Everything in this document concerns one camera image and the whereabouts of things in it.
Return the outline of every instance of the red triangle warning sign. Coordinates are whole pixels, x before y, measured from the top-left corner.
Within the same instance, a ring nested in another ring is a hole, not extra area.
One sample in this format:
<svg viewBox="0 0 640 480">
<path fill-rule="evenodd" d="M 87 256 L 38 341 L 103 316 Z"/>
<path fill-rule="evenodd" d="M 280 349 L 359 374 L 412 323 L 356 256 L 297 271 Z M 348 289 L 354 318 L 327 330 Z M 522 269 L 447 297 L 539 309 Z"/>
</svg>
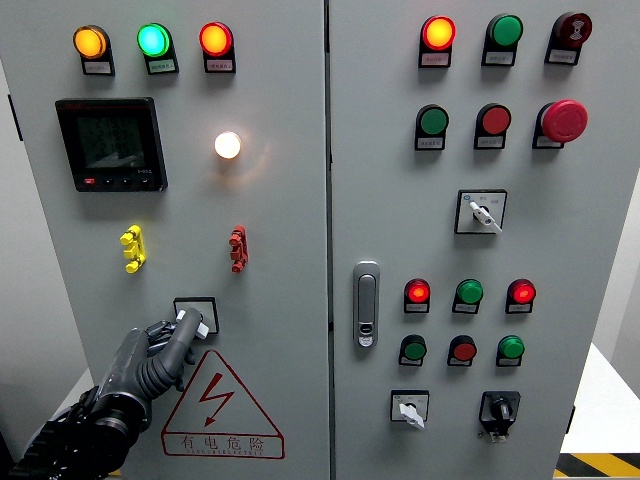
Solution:
<svg viewBox="0 0 640 480">
<path fill-rule="evenodd" d="M 183 457 L 284 458 L 282 433 L 216 350 L 196 367 L 162 445 L 165 455 Z"/>
</svg>

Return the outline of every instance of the lightning bolt symbol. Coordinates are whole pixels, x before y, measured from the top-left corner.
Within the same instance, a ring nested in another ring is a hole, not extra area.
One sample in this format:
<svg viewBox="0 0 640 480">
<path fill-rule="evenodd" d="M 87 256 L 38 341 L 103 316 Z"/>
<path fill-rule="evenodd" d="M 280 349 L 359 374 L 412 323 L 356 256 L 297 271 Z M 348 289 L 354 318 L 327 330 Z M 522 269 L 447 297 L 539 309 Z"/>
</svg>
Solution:
<svg viewBox="0 0 640 480">
<path fill-rule="evenodd" d="M 226 405 L 226 403 L 229 400 L 231 400 L 231 397 L 233 397 L 233 394 L 236 393 L 236 392 L 227 392 L 227 393 L 221 393 L 220 395 L 214 395 L 213 397 L 210 397 L 209 394 L 216 387 L 216 385 L 218 385 L 220 380 L 222 380 L 222 374 L 221 373 L 216 373 L 213 376 L 213 378 L 211 379 L 211 382 L 209 383 L 209 386 L 204 391 L 204 393 L 202 394 L 202 396 L 200 397 L 200 400 L 198 402 L 198 403 L 202 403 L 202 402 L 208 402 L 209 400 L 215 400 L 217 398 L 224 398 L 224 400 L 222 401 L 222 403 L 220 404 L 218 409 L 213 413 L 213 415 L 211 415 L 210 417 L 207 417 L 207 419 L 204 421 L 204 426 L 205 427 L 208 427 L 213 422 L 215 422 L 215 416 L 218 414 L 218 412 L 220 410 L 222 410 L 222 407 L 224 407 Z"/>
</svg>

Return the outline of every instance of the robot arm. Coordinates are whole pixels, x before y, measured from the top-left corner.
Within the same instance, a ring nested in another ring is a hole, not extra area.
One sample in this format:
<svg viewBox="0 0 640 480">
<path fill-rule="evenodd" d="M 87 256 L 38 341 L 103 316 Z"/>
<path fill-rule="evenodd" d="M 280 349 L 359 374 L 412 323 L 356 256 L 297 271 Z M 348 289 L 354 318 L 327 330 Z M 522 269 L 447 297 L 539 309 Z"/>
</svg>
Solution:
<svg viewBox="0 0 640 480">
<path fill-rule="evenodd" d="M 184 362 L 195 363 L 190 345 L 202 315 L 189 309 L 178 320 L 129 332 L 103 382 L 45 423 L 9 478 L 93 480 L 120 468 L 151 424 L 151 401 L 182 389 Z"/>
</svg>

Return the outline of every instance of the yellow black warning stripe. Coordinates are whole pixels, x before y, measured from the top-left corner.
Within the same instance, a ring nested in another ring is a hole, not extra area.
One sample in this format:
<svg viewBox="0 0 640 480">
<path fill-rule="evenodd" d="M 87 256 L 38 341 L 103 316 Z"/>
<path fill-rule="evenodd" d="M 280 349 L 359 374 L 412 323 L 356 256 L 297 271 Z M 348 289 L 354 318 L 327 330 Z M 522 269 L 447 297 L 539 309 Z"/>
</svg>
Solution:
<svg viewBox="0 0 640 480">
<path fill-rule="evenodd" d="M 640 478 L 640 453 L 561 453 L 554 478 Z"/>
</svg>

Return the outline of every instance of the small white label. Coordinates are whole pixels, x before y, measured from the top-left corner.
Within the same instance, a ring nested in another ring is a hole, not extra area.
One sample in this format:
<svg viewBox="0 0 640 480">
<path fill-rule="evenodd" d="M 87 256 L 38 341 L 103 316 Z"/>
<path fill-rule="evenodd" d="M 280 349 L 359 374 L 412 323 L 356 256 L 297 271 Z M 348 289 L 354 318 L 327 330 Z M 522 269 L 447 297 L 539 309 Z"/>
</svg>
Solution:
<svg viewBox="0 0 640 480">
<path fill-rule="evenodd" d="M 504 137 L 478 137 L 478 148 L 502 148 Z"/>
<path fill-rule="evenodd" d="M 419 138 L 418 139 L 418 148 L 420 148 L 420 149 L 442 150 L 442 145 L 443 144 L 444 144 L 444 139 L 442 137 L 438 137 L 438 138 Z"/>
<path fill-rule="evenodd" d="M 549 52 L 549 61 L 552 63 L 576 63 L 578 52 L 572 50 L 551 50 Z"/>
<path fill-rule="evenodd" d="M 109 62 L 85 62 L 84 70 L 87 73 L 111 75 L 111 65 L 109 65 Z"/>
<path fill-rule="evenodd" d="M 402 358 L 402 365 L 422 365 L 421 360 L 409 360 L 406 357 Z"/>
<path fill-rule="evenodd" d="M 464 365 L 466 367 L 469 366 L 469 361 L 463 362 L 462 360 L 458 360 L 457 358 L 451 357 L 449 359 L 449 365 Z"/>
<path fill-rule="evenodd" d="M 423 53 L 420 65 L 423 67 L 446 67 L 449 65 L 449 54 Z"/>
<path fill-rule="evenodd" d="M 363 347 L 370 347 L 371 345 L 373 345 L 373 337 L 360 337 L 358 338 L 358 342 Z"/>
<path fill-rule="evenodd" d="M 478 310 L 478 306 L 467 305 L 466 303 L 456 303 L 454 310 L 456 312 L 476 313 Z"/>
<path fill-rule="evenodd" d="M 487 52 L 484 63 L 491 65 L 511 65 L 513 63 L 513 52 Z"/>
<path fill-rule="evenodd" d="M 233 70 L 233 60 L 207 60 L 207 71 L 230 72 Z"/>
<path fill-rule="evenodd" d="M 544 135 L 541 135 L 541 136 L 538 137 L 538 140 L 536 141 L 536 146 L 537 147 L 560 148 L 562 146 L 562 144 L 560 142 L 554 142 L 553 140 L 549 139 L 548 137 L 545 137 Z"/>
<path fill-rule="evenodd" d="M 176 69 L 176 64 L 172 58 L 167 60 L 155 60 L 153 62 L 149 62 L 149 70 L 152 73 L 159 72 L 173 72 Z"/>
<path fill-rule="evenodd" d="M 509 305 L 509 313 L 529 313 L 531 312 L 531 304 L 527 303 L 525 305 Z"/>
<path fill-rule="evenodd" d="M 520 365 L 520 359 L 519 358 L 501 358 L 498 363 L 505 367 L 517 367 L 518 365 Z"/>
<path fill-rule="evenodd" d="M 407 304 L 404 306 L 404 309 L 407 312 L 419 312 L 419 313 L 427 313 L 429 311 L 429 305 L 424 304 Z"/>
</svg>

